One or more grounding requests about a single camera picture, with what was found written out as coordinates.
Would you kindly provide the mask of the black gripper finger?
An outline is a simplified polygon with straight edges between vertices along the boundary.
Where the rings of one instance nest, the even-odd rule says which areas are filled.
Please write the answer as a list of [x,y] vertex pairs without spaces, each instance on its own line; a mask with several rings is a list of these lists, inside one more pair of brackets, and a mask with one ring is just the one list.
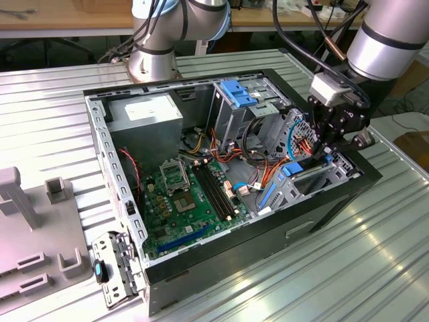
[[329,148],[335,152],[350,152],[364,150],[375,144],[374,137],[366,130],[358,131],[350,140],[341,137],[335,141]]
[[308,97],[308,103],[312,108],[310,125],[315,131],[317,139],[312,147],[312,157],[315,160],[319,160],[325,155],[324,149],[328,146],[326,140],[329,133],[330,120],[332,118],[332,107],[323,105],[313,95]]

